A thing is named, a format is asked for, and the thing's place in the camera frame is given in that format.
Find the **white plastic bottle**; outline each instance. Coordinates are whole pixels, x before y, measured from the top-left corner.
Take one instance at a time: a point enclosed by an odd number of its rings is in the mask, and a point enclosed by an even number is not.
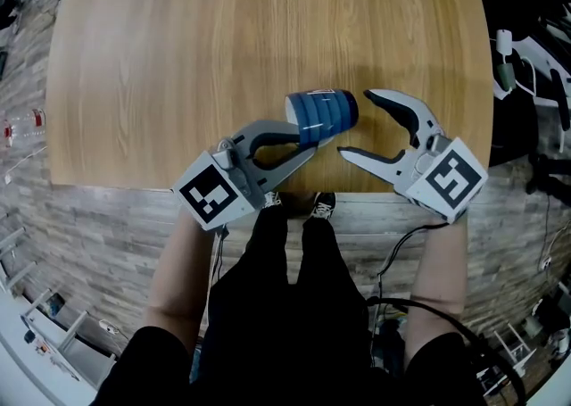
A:
[[[33,146],[46,139],[46,114],[39,109],[16,112],[4,120],[6,147]]]

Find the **wooden floor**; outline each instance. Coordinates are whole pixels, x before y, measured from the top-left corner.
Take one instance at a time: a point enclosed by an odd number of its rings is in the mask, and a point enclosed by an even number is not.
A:
[[[57,0],[31,0],[23,9],[16,36],[0,33],[10,57],[0,81],[0,110],[43,107],[46,65]],[[544,150],[554,153],[556,112],[540,111]],[[93,122],[104,122],[93,119]],[[567,150],[571,150],[571,138]],[[0,170],[31,151],[13,148],[0,153]],[[0,236],[26,228],[14,258],[4,261],[15,271],[26,261],[38,267],[24,281],[34,298],[46,287],[57,290],[67,305],[58,316],[69,325],[83,310],[90,318],[80,329],[87,340],[119,353],[126,341],[112,339],[97,326],[108,319],[131,336],[140,325],[153,271],[178,213],[170,192],[53,186],[43,151],[11,172],[2,182]],[[531,173],[525,160],[490,170],[489,184],[469,212],[469,289],[463,321],[476,332],[503,331],[517,323],[549,286],[557,281],[571,255],[571,238],[564,234],[553,246],[550,275],[537,272],[546,230],[547,197],[526,195]],[[571,209],[551,199],[547,240],[571,219]],[[343,257],[358,285],[369,296],[376,291],[376,273],[385,256],[408,230],[421,225],[426,213],[390,194],[338,195],[335,227]],[[248,240],[253,218],[234,223],[224,249],[223,271],[238,260]],[[290,221],[287,241],[291,280],[300,266],[302,220]],[[386,275],[385,293],[408,296],[423,244],[413,237],[401,249]]]

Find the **forearm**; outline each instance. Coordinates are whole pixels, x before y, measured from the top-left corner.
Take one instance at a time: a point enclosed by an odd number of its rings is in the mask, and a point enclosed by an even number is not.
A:
[[[457,318],[464,310],[468,284],[468,217],[455,224],[428,231],[410,299]],[[456,331],[430,311],[410,308],[406,353],[410,360],[426,343]]]
[[[214,235],[181,209],[153,276],[145,324],[163,327],[192,352],[208,294]]]

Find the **blue container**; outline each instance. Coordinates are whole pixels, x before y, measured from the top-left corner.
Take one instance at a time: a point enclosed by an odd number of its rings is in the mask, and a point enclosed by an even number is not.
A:
[[[300,145],[323,145],[355,126],[359,108],[351,92],[322,89],[288,95],[285,114],[300,128]]]

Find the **table top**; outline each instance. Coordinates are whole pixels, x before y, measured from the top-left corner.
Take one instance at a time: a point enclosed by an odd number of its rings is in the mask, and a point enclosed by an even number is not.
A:
[[[292,92],[342,88],[360,120],[282,188],[383,192],[336,151],[408,133],[362,91],[424,100],[487,165],[492,62],[481,0],[63,0],[47,80],[55,184],[169,188],[201,151]]]

